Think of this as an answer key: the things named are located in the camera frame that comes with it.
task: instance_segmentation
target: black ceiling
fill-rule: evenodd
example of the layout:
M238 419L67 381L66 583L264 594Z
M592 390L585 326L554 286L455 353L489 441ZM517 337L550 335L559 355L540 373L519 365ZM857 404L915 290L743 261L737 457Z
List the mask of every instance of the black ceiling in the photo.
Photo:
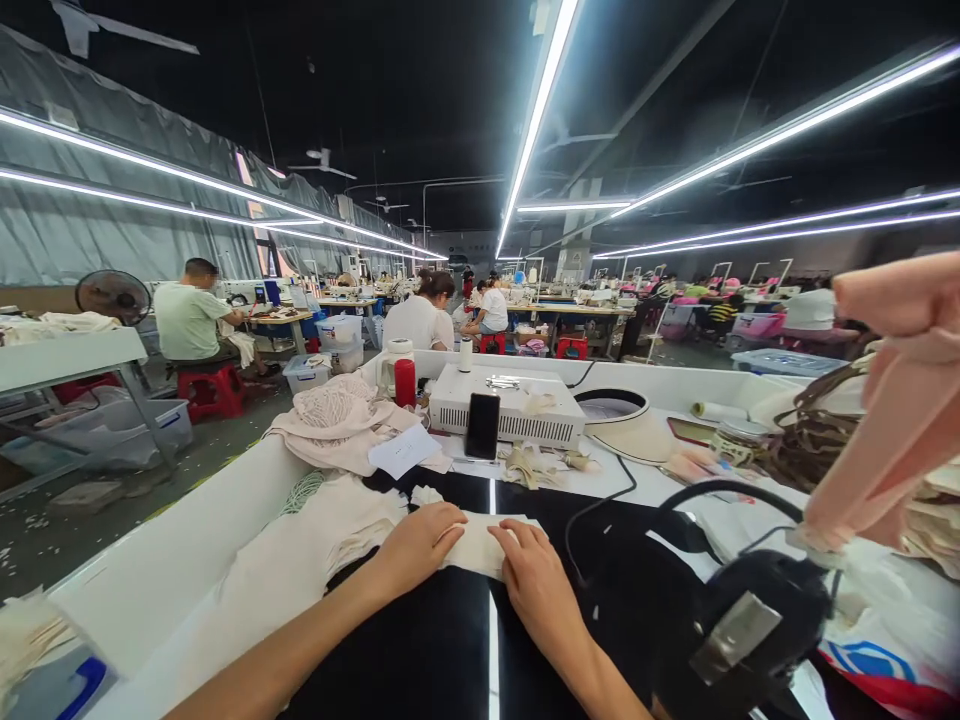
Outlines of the black ceiling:
M540 146L607 132L713 0L582 0ZM422 219L410 181L507 175L540 38L526 0L86 0L90 12L196 44L200 57L98 33L94 70L284 169L329 147L358 176L305 176L332 192L381 184L391 219ZM954 0L737 0L588 173L636 195L898 53L960 37ZM67 53L46 0L4 0L0 22ZM270 126L268 141L257 73ZM756 84L745 104L748 89ZM735 130L737 117L743 118ZM816 130L631 222L736 223L960 183L960 68ZM588 144L536 156L523 195L555 197ZM723 192L720 183L789 180ZM493 229L506 183L430 190L435 230ZM349 191L371 200L369 187ZM551 220L541 221L541 227Z

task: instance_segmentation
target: hand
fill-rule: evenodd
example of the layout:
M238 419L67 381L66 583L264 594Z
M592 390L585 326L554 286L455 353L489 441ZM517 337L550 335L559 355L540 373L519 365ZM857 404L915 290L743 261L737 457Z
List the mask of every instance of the hand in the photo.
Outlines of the hand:
M506 555L503 579L510 604L540 652L566 680L592 658L594 642L557 551L543 530L517 520L503 520L500 527L487 530Z
M387 536L367 576L387 602L433 575L464 533L467 516L456 505L431 503L410 513Z

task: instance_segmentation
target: red bottle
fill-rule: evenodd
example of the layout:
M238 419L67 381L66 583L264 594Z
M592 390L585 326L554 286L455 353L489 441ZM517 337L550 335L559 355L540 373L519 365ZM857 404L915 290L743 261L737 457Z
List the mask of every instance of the red bottle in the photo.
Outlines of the red bottle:
M397 388L397 405L406 407L417 403L417 370L413 360L397 360L394 366L394 381Z

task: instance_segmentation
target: glass jar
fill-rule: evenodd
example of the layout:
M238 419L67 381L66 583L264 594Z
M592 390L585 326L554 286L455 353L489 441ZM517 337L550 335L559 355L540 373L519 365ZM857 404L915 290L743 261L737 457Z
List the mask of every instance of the glass jar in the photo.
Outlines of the glass jar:
M735 467L749 465L771 446L773 436L765 425L748 420L724 420L720 423L710 449Z

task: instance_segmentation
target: black hair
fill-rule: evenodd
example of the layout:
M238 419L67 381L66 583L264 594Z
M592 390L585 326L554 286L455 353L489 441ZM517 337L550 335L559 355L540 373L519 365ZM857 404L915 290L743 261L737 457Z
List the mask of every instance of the black hair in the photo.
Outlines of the black hair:
M454 285L450 273L442 270L437 272L430 272L428 270L426 277L424 277L422 273L422 270L418 273L421 278L420 295L428 298L436 298L441 295L446 295L448 298L453 297L457 286Z
M183 265L184 275L190 277L203 277L204 275L220 275L220 269L209 260L203 258L190 258Z

